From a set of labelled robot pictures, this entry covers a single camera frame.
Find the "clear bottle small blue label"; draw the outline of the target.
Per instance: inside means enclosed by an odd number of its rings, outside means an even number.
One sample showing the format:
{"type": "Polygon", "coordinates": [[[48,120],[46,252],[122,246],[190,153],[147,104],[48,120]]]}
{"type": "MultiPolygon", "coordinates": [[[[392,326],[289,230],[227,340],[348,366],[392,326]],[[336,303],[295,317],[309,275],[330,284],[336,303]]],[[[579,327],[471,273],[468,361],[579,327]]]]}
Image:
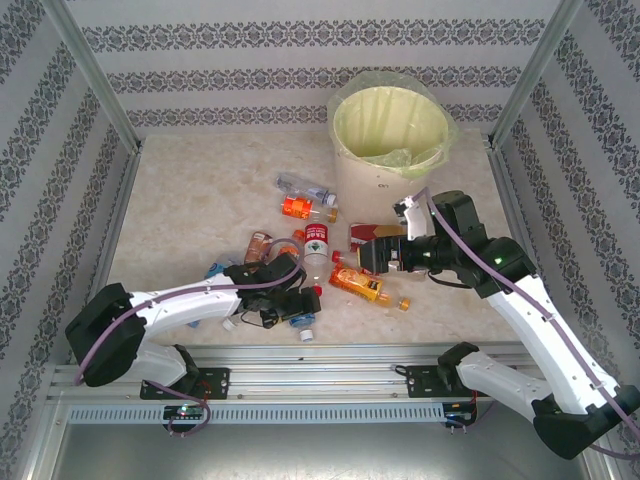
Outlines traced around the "clear bottle small blue label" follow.
{"type": "Polygon", "coordinates": [[[336,205],[337,196],[328,188],[287,172],[280,173],[276,177],[276,187],[289,196],[319,201],[322,205],[329,207],[336,205]]]}

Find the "red gold tea bottle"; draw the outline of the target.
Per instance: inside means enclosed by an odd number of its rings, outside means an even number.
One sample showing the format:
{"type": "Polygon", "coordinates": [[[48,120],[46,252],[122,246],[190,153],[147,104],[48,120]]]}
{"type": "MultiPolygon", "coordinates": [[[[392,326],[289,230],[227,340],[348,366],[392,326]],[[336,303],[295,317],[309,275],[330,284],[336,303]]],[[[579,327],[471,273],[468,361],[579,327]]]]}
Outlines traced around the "red gold tea bottle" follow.
{"type": "Polygon", "coordinates": [[[403,225],[353,223],[349,226],[350,251],[355,252],[361,245],[377,238],[405,233],[406,227],[403,225]]]}

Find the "orange label bottle gold cap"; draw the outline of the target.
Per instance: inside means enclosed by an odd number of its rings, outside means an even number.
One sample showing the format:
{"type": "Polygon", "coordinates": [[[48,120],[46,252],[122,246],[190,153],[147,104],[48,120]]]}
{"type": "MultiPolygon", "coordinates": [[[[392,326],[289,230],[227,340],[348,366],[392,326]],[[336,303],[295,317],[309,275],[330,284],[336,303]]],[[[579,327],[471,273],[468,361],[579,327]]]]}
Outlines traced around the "orange label bottle gold cap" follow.
{"type": "Polygon", "coordinates": [[[336,208],[304,197],[285,196],[281,203],[281,213],[285,216],[313,222],[335,223],[338,217],[336,208]]]}

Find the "red white label water bottle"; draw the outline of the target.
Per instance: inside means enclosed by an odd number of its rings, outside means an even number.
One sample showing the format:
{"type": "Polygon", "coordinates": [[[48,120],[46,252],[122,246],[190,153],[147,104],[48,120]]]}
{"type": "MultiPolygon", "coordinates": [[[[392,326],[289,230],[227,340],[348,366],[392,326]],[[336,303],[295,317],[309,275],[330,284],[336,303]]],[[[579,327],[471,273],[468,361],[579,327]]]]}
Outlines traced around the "red white label water bottle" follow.
{"type": "Polygon", "coordinates": [[[330,274],[328,227],[323,223],[309,223],[304,232],[305,285],[321,292],[330,274]]]}

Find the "green plastic bin liner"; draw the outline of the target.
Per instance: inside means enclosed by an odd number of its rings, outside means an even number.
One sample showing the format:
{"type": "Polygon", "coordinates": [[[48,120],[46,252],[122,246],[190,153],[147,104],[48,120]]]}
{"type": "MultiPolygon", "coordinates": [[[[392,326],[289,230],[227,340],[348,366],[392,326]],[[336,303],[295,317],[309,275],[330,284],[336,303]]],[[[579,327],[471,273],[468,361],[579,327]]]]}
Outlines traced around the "green plastic bin liner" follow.
{"type": "Polygon", "coordinates": [[[459,128],[417,78],[357,74],[327,103],[329,135],[349,160],[415,179],[446,163],[459,128]]]}

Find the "cream plastic waste bin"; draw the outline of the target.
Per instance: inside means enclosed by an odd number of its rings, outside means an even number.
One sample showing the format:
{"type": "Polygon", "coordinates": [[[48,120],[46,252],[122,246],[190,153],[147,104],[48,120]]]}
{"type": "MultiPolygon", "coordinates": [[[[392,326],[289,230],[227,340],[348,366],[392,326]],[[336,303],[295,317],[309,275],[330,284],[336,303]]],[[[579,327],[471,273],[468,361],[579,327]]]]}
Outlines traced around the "cream plastic waste bin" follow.
{"type": "Polygon", "coordinates": [[[365,165],[335,152],[336,189],[340,213],[349,223],[392,224],[397,221],[393,205],[422,190],[428,174],[406,179],[365,165]]]}

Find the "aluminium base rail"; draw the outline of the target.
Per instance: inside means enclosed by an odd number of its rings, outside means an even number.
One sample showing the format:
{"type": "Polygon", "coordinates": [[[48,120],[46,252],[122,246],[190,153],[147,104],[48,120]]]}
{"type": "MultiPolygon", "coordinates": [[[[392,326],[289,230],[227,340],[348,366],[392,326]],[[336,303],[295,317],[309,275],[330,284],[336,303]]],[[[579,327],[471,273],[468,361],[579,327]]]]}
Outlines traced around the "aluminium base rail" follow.
{"type": "MultiPolygon", "coordinates": [[[[391,402],[408,399],[396,365],[436,364],[451,343],[399,345],[190,346],[200,367],[230,369],[229,403],[391,402]]],[[[523,374],[544,378],[517,342],[479,343],[487,355],[523,374]]],[[[140,380],[125,377],[107,386],[74,387],[75,366],[53,370],[46,400],[68,404],[139,402],[140,380]]]]}

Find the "orange juice bottle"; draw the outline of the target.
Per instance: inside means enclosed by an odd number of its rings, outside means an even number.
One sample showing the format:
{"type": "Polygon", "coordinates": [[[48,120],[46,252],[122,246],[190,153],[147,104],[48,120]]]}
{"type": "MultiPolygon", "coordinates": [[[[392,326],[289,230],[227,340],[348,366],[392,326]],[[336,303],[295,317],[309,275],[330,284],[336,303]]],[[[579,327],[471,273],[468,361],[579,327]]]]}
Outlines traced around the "orange juice bottle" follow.
{"type": "Polygon", "coordinates": [[[408,311],[411,305],[411,300],[387,281],[341,263],[331,272],[329,284],[380,307],[408,311]]]}

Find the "brown label bottle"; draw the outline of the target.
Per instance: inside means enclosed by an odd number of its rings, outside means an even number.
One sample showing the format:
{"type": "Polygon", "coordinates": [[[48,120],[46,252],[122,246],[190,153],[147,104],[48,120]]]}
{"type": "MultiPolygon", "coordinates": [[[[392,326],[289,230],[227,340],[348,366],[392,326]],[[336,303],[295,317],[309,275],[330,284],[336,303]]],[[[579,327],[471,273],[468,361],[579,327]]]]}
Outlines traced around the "brown label bottle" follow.
{"type": "Polygon", "coordinates": [[[272,243],[273,237],[263,231],[255,231],[250,238],[247,246],[244,263],[255,263],[262,261],[272,243]]]}

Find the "aluminium frame post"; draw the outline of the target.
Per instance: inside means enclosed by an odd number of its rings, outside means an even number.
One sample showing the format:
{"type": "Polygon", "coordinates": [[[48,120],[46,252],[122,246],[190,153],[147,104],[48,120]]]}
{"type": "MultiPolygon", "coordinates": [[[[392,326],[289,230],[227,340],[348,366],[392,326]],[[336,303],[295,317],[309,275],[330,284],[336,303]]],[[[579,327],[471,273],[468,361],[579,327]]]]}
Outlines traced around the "aluminium frame post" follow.
{"type": "Polygon", "coordinates": [[[65,0],[39,0],[129,152],[141,140],[65,0]]]}
{"type": "Polygon", "coordinates": [[[490,149],[495,150],[505,142],[582,4],[583,0],[559,1],[493,130],[487,135],[487,146],[490,149]]]}

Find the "aluminium side rail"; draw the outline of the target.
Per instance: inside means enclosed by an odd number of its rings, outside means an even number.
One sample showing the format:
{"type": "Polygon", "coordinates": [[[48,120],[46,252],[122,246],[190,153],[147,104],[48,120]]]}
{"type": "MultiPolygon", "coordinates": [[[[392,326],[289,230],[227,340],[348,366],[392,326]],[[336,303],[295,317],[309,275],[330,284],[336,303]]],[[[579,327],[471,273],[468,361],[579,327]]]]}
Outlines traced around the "aluminium side rail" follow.
{"type": "Polygon", "coordinates": [[[106,284],[140,153],[137,148],[128,154],[114,154],[98,166],[83,192],[73,237],[79,267],[61,318],[61,330],[106,284]]]}
{"type": "Polygon", "coordinates": [[[508,167],[502,154],[495,150],[489,151],[489,161],[514,238],[525,247],[535,263],[555,307],[574,327],[574,308],[567,296],[559,264],[524,170],[518,165],[508,167]]]}

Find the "small orange label bottle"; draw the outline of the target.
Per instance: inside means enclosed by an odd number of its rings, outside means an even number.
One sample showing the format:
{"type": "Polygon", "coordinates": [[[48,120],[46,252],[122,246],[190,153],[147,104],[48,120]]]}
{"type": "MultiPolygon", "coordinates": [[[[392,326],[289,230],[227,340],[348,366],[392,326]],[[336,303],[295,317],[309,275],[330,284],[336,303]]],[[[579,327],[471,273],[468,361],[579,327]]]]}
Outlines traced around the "small orange label bottle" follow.
{"type": "Polygon", "coordinates": [[[300,229],[295,230],[287,240],[279,240],[276,242],[273,258],[277,258],[284,254],[289,254],[295,260],[298,260],[301,252],[303,251],[304,241],[304,231],[300,229]]]}

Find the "clear bottle blue cap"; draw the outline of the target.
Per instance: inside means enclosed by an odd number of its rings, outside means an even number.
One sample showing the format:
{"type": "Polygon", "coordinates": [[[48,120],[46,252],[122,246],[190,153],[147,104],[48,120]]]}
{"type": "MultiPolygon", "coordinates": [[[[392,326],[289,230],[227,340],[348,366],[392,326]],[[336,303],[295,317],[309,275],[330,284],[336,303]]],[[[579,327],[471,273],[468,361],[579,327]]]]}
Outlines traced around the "clear bottle blue cap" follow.
{"type": "Polygon", "coordinates": [[[242,258],[237,253],[223,253],[219,255],[213,264],[209,267],[206,274],[204,275],[204,279],[209,279],[219,273],[222,273],[225,268],[234,265],[240,265],[242,263],[242,258]]]}

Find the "grey metal shelf panel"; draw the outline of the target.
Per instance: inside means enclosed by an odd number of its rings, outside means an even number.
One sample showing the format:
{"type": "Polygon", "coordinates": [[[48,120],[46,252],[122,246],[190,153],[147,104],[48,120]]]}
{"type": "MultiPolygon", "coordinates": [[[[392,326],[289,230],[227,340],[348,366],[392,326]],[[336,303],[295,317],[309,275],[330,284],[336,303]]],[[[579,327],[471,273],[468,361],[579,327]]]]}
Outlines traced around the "grey metal shelf panel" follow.
{"type": "Polygon", "coordinates": [[[600,480],[499,416],[439,425],[223,425],[186,439],[159,426],[73,425],[54,480],[600,480]]]}

